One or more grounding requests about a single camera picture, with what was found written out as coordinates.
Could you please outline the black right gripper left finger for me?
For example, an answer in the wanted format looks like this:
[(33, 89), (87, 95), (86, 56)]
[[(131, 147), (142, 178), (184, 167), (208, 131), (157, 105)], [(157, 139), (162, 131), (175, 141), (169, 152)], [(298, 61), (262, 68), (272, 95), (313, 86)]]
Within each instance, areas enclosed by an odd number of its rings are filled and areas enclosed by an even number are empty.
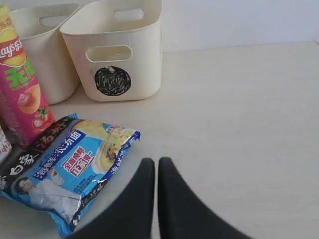
[(97, 218), (71, 234), (71, 239), (150, 239), (155, 191), (155, 163), (141, 160), (116, 200)]

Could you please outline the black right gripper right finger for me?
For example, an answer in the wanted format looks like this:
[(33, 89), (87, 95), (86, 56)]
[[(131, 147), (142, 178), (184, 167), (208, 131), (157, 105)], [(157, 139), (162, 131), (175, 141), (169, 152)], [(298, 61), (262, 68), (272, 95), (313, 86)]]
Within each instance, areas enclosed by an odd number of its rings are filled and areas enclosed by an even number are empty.
[(248, 239), (191, 190), (169, 157), (159, 160), (158, 218), (162, 239)]

